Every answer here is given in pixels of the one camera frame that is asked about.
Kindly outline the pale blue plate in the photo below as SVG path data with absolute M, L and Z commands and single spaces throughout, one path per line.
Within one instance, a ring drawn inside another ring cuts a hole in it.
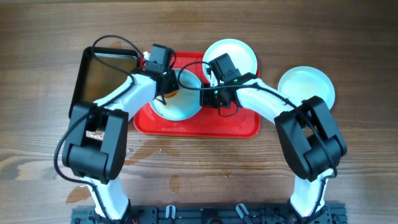
M 251 72 L 257 75 L 257 58 L 250 46 L 237 39 L 223 39 L 212 44 L 203 56 L 203 73 L 210 83 L 210 76 L 206 74 L 205 69 L 209 67 L 208 62 L 223 55 L 228 54 L 239 69 L 242 75 Z
M 179 86 L 178 93 L 174 97 L 165 98 L 166 105 L 161 100 L 162 97 L 157 96 L 156 99 L 150 102 L 150 106 L 156 114 L 167 120 L 185 120 L 201 110 L 200 92 L 188 90 L 181 86 Z
M 332 109 L 336 98 L 335 87 L 329 77 L 309 66 L 298 66 L 286 71 L 279 80 L 278 90 L 304 100 L 318 96 L 329 109 Z

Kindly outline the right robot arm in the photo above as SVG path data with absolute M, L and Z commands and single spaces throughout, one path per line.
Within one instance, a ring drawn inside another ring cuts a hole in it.
M 224 106 L 234 102 L 273 122 L 282 152 L 295 174 L 291 207 L 303 222 L 315 219 L 324 205 L 326 184 L 337 176 L 347 145 L 322 98 L 293 100 L 256 78 L 245 83 L 204 85 L 201 95 Z

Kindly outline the orange green sponge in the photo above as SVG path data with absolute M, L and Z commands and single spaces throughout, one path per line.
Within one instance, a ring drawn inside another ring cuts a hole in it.
M 171 93 L 167 93 L 164 95 L 165 98 L 172 98 L 178 93 L 178 90 L 172 91 Z

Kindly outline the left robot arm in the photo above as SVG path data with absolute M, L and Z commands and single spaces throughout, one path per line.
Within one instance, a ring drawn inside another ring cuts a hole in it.
M 95 201 L 99 223 L 126 223 L 131 203 L 119 174 L 123 168 L 128 123 L 150 101 L 178 90 L 173 70 L 134 69 L 110 72 L 89 69 L 78 76 L 77 101 L 54 161 L 72 170 L 73 182 L 86 185 Z

